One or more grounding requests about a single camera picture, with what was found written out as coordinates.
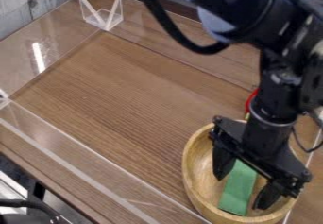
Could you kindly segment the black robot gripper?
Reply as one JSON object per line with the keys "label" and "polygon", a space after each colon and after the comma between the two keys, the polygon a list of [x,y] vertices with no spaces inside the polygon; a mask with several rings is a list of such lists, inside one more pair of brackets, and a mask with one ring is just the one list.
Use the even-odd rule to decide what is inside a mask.
{"label": "black robot gripper", "polygon": [[289,139],[295,121],[270,123],[255,116],[247,122],[217,115],[210,139],[214,142],[214,175],[219,181],[241,160],[266,179],[253,209],[267,210],[289,190],[302,190],[311,171],[293,153]]}

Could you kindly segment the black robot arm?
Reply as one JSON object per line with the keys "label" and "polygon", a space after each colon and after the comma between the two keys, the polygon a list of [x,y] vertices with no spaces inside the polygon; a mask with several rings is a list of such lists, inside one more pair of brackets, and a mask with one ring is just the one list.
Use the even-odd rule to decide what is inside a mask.
{"label": "black robot arm", "polygon": [[214,174],[223,179],[241,160],[267,178],[254,207],[297,198],[311,172],[295,157],[302,114],[323,107],[323,16],[303,0],[190,0],[219,42],[250,43],[261,50],[261,85],[242,123],[218,116],[211,131]]}

